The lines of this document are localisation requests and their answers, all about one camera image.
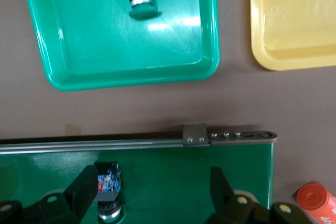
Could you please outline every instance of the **green tray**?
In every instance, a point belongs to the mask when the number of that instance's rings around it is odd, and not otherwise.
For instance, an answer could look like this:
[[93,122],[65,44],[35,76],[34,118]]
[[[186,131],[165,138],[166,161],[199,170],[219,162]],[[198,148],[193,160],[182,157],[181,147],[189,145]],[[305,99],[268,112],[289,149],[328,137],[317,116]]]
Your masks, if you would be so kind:
[[[119,162],[124,224],[204,223],[215,212],[211,166],[223,169],[233,189],[251,192],[264,207],[272,204],[273,144],[3,155],[0,201],[16,199],[27,207],[65,189],[97,160]],[[96,223],[97,216],[93,203],[82,223]]]
[[219,64],[217,0],[27,0],[48,81],[64,91],[201,80]]

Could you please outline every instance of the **red can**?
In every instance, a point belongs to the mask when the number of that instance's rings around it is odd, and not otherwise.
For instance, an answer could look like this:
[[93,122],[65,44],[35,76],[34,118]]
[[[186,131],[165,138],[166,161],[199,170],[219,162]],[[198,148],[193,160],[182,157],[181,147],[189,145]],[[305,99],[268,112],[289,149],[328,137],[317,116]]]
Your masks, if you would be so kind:
[[336,198],[317,183],[308,183],[297,194],[299,206],[320,224],[336,224]]

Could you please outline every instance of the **red lid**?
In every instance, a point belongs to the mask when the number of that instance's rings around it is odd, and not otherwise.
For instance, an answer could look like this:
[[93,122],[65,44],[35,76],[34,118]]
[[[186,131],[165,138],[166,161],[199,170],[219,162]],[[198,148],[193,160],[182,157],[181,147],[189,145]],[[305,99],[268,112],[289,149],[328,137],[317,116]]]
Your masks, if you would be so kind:
[[327,203],[328,193],[320,184],[309,183],[300,188],[297,201],[304,210],[317,210]]

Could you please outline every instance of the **screw head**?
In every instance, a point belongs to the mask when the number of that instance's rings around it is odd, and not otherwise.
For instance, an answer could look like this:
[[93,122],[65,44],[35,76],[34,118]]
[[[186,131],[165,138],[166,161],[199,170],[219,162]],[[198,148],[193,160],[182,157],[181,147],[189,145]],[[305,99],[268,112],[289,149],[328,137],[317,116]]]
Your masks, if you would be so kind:
[[5,212],[7,210],[10,210],[12,208],[11,204],[6,204],[0,207],[0,212]]
[[238,201],[240,204],[244,204],[244,205],[248,203],[247,198],[245,198],[245,197],[243,197],[243,196],[239,196],[239,197],[237,198],[237,201]]
[[292,212],[292,209],[290,209],[289,206],[285,205],[285,204],[281,204],[279,206],[279,209],[282,211],[282,212],[286,212],[288,214],[290,214]]

